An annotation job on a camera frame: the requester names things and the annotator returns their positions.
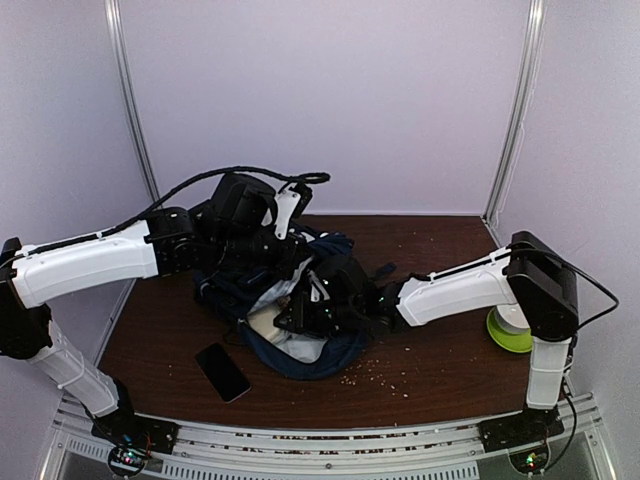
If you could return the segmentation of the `navy blue student backpack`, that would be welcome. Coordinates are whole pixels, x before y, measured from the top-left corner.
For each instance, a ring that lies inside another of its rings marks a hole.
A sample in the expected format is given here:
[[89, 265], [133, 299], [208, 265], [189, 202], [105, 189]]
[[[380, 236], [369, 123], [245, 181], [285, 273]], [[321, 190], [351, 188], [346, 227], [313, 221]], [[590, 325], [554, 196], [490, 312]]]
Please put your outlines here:
[[332, 376], [371, 337], [395, 327], [378, 284], [395, 264], [365, 270], [342, 232], [295, 223], [282, 241], [262, 228], [225, 247], [215, 263], [194, 271], [194, 298], [288, 378]]

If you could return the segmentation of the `beige hard glasses case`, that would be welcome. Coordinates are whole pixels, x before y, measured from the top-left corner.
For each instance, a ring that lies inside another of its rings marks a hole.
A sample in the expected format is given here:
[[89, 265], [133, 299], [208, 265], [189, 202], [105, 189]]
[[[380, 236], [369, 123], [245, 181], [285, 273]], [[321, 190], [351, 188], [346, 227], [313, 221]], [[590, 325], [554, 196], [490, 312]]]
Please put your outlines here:
[[274, 320], [280, 313], [280, 307], [277, 304], [272, 304], [252, 312], [247, 317], [247, 321], [254, 332], [270, 343], [276, 344], [280, 342], [285, 335], [284, 330], [274, 325]]

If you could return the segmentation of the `black smartphone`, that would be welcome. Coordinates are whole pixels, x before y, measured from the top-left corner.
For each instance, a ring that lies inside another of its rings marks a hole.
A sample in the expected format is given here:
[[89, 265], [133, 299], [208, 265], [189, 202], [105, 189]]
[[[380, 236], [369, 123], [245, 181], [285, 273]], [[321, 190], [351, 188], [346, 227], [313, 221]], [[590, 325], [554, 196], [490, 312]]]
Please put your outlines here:
[[251, 384], [220, 343], [198, 352], [195, 361], [225, 403], [231, 403], [251, 390]]

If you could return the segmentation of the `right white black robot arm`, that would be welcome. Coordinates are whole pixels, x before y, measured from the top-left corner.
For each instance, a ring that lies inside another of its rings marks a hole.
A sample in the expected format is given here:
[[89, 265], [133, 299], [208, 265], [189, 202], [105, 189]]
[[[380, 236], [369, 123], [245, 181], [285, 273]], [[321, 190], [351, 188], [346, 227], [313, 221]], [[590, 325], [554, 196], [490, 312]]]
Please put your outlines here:
[[291, 295], [275, 327], [296, 334], [337, 331], [398, 332], [487, 308], [507, 335], [531, 338], [523, 410], [503, 420], [519, 440], [560, 430], [557, 409], [578, 326], [577, 280], [553, 250], [528, 231], [510, 245], [451, 269], [377, 285], [351, 256], [320, 263]]

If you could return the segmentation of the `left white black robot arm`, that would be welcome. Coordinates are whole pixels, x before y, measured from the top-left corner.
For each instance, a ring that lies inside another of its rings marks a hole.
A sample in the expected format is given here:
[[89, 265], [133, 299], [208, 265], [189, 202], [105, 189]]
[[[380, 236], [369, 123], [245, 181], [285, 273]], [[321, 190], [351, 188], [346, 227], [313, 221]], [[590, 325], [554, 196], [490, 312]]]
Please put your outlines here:
[[126, 387], [89, 365], [54, 322], [51, 299], [127, 279], [188, 270], [237, 273], [232, 289], [248, 311], [288, 294], [308, 257], [290, 231], [325, 173], [282, 176], [230, 167], [216, 171], [212, 197], [190, 209], [154, 202], [133, 218], [82, 236], [45, 245], [12, 238], [1, 254], [1, 352], [41, 368], [79, 400], [94, 422], [123, 444], [144, 433]]

